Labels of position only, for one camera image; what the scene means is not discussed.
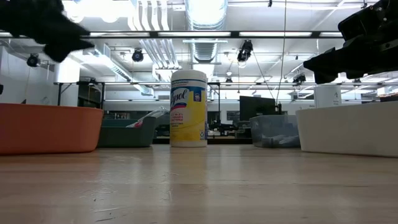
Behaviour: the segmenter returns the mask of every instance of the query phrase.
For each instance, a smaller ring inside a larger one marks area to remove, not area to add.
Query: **wooden table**
[[[298,149],[0,157],[0,223],[398,222],[398,159]]]

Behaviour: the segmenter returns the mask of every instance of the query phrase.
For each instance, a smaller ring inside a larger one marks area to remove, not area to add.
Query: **ceiling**
[[[64,2],[65,5],[71,3],[71,1]],[[274,0],[272,7],[267,7],[268,1],[229,0],[226,13],[226,30],[284,30],[285,25],[286,30],[336,31],[340,21],[359,11],[360,8],[339,10],[313,10],[311,8],[333,7],[337,6],[339,2],[341,0],[288,0],[288,8],[285,11],[285,3],[281,0]],[[349,0],[344,2],[341,5],[342,7],[360,6],[363,4],[363,0]],[[130,31],[126,17],[129,14],[130,1],[113,1],[113,4],[115,7],[101,10],[104,10],[104,13],[116,13],[119,15],[120,18],[116,22],[107,23],[100,17],[86,17],[80,24],[93,32],[111,30]],[[170,28],[172,30],[186,30],[187,23],[185,11],[183,10],[185,8],[183,0],[169,0],[168,6]],[[292,7],[306,7],[307,9],[292,9]],[[291,78],[298,74],[298,72],[304,73],[308,82],[313,82],[312,72],[304,68],[294,73],[289,72],[310,57],[332,47],[341,48],[344,43],[343,39],[252,39],[255,56],[252,55],[246,67],[238,69],[238,64],[235,62],[231,63],[231,61],[236,58],[236,53],[243,44],[244,39],[225,40],[228,43],[220,44],[215,61],[217,64],[215,65],[213,77],[210,79],[211,82],[217,80],[223,82],[228,71],[232,72],[234,82],[238,81],[238,74],[239,81],[241,82],[262,82],[264,81],[262,75],[269,82],[279,82],[281,76],[284,77],[286,75],[287,80],[291,81]],[[112,59],[131,72],[137,81],[155,81],[152,76],[153,63],[145,52],[142,62],[133,63],[131,59],[134,49],[142,47],[139,39],[96,39],[93,42],[98,45],[107,44],[112,50]],[[41,48],[40,45],[32,40],[13,40],[11,44],[15,48],[22,47],[20,51],[17,51],[26,56],[33,49],[37,50]],[[182,39],[174,39],[173,45],[182,68],[190,69],[192,66],[190,45],[184,44]],[[285,54],[282,68],[281,57],[283,51]],[[72,57],[81,63],[81,75],[95,77],[98,80],[107,82],[115,81],[115,74],[100,61],[95,60],[92,55],[75,53]],[[366,81],[379,82],[383,81],[386,77],[395,76],[395,73],[382,74],[374,78],[369,78]],[[339,81],[345,81],[344,77],[344,74],[342,74]]]

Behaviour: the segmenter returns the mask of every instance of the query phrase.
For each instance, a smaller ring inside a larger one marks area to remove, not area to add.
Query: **clear plastic bin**
[[[257,147],[300,147],[295,115],[264,115],[250,119],[251,135]]]

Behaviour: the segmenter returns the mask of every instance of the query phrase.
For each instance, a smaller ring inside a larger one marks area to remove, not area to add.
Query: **orange bin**
[[[91,152],[103,111],[0,103],[0,154]]]

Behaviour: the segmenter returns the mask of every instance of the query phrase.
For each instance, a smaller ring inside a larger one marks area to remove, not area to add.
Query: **lysol wipes container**
[[[172,75],[170,92],[170,145],[207,146],[207,77],[196,70]]]

